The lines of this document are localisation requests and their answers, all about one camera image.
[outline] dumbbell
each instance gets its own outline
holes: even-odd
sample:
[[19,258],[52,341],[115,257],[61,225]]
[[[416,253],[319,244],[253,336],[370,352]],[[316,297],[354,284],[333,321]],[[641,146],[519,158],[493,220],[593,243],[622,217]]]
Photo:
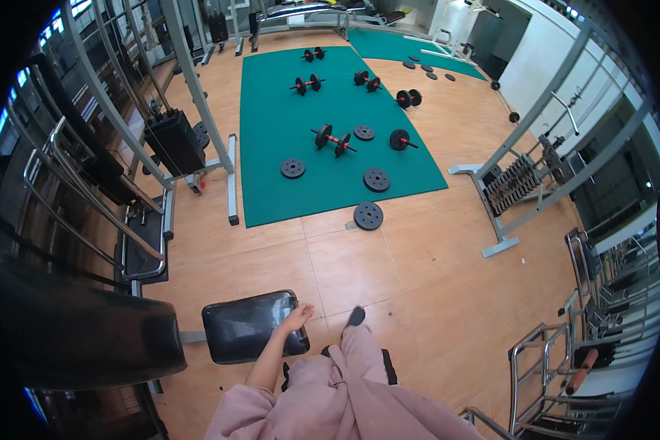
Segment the dumbbell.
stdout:
[[355,153],[357,152],[349,144],[351,138],[349,133],[344,133],[340,136],[340,139],[330,135],[332,133],[332,125],[330,124],[323,124],[319,130],[310,129],[310,131],[315,133],[315,145],[318,147],[318,150],[323,148],[329,140],[337,144],[335,147],[335,157],[340,157],[345,153],[346,149],[352,150]]
[[303,52],[302,58],[305,58],[308,63],[312,63],[313,57],[316,57],[319,60],[325,58],[325,52],[327,51],[324,51],[320,46],[315,48],[315,52],[311,52],[310,49],[307,48],[305,52]]
[[403,128],[397,128],[392,131],[391,136],[388,137],[388,143],[391,148],[401,151],[406,149],[406,145],[411,145],[413,148],[418,148],[418,145],[410,142],[411,137],[408,132]]
[[321,80],[318,75],[312,74],[310,75],[310,81],[308,82],[303,82],[303,78],[297,77],[296,78],[296,85],[293,87],[289,87],[289,90],[296,89],[299,95],[305,95],[305,86],[310,86],[311,89],[315,90],[316,92],[320,90],[320,83],[322,83],[325,80]]
[[423,96],[415,89],[411,89],[408,92],[399,90],[396,93],[396,102],[398,102],[400,108],[408,109],[411,106],[419,106],[423,102]]
[[367,92],[373,92],[376,89],[382,89],[379,84],[381,80],[378,77],[373,77],[370,79],[370,73],[366,70],[360,70],[355,74],[355,84],[358,86],[364,85],[367,83]]

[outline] window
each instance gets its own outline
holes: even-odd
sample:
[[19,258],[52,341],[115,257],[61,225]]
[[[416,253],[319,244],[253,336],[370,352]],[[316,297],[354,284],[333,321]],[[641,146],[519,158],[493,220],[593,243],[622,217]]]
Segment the window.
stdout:
[[8,111],[3,109],[3,112],[0,113],[0,134],[3,132],[6,120],[8,120]]

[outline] weight bench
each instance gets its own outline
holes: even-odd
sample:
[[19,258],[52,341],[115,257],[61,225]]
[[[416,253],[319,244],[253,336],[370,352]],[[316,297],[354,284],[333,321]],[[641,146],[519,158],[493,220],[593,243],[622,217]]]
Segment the weight bench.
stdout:
[[[272,337],[272,331],[298,306],[292,290],[206,305],[202,331],[181,331],[181,342],[207,342],[210,357],[220,365],[253,362]],[[304,354],[310,349],[305,328],[292,332],[283,346],[283,356]]]

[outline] weight stack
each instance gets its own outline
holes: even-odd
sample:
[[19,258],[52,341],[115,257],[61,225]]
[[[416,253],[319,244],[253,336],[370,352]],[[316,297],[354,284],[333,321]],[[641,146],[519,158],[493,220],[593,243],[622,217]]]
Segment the weight stack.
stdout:
[[487,185],[484,193],[494,217],[503,214],[508,208],[530,194],[542,182],[529,154],[521,155],[506,171],[496,176]]
[[205,165],[205,152],[180,110],[160,113],[144,128],[144,140],[173,177],[191,174]]

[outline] floor tile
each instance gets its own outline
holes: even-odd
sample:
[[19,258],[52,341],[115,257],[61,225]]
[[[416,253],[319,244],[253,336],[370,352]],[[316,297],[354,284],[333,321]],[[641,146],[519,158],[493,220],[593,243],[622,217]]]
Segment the floor tile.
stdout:
[[[379,347],[388,350],[399,383],[402,375],[419,367],[420,362],[407,299],[401,295],[364,307],[364,325],[369,327]],[[342,331],[351,313],[344,312],[326,318],[332,343],[339,347]]]
[[315,306],[313,319],[325,316],[305,240],[236,253],[231,262],[237,298],[290,289],[299,302]]
[[326,315],[401,292],[381,230],[333,232],[311,237],[307,242]]
[[236,298],[230,258],[198,258],[174,266],[169,269],[168,282],[145,285],[142,295],[173,304],[179,330],[203,330],[203,307]]

